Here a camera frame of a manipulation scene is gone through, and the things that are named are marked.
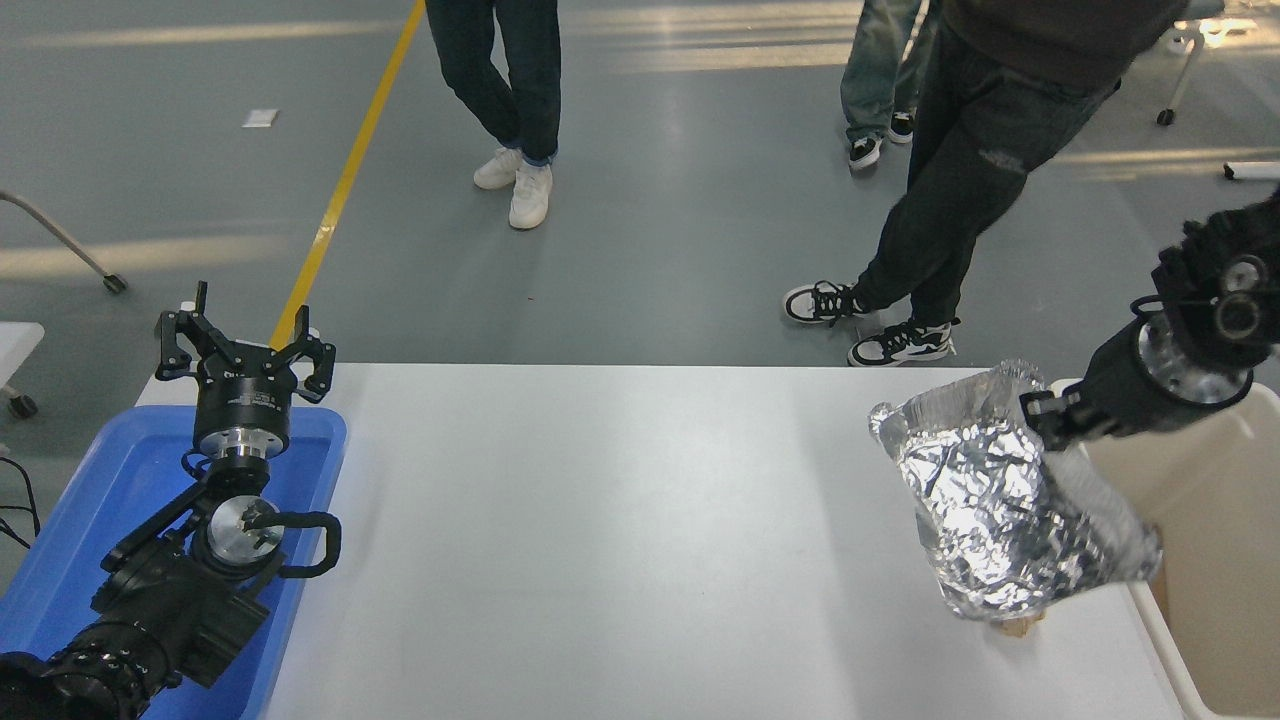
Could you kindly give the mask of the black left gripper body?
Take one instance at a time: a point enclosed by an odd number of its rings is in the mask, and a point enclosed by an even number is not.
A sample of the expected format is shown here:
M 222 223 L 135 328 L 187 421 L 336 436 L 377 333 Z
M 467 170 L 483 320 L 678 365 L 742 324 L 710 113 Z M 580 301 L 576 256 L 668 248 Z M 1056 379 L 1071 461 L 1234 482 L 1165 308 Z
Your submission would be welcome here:
M 291 432 L 291 397 L 298 379 L 289 366 L 266 372 L 265 348 L 251 346 L 233 352 L 243 364 L 211 352 L 197 365 L 198 397 L 195 436 L 207 437 L 234 428 L 266 430 L 276 437 Z

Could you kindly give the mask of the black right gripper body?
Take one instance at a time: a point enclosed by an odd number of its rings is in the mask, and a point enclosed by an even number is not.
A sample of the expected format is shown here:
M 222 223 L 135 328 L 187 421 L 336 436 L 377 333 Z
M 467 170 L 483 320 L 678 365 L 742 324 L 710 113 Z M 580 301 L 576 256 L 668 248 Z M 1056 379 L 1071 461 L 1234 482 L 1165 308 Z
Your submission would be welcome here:
M 1233 373 L 1194 360 L 1170 325 L 1126 325 L 1074 384 L 1079 439 L 1171 433 L 1233 406 Z

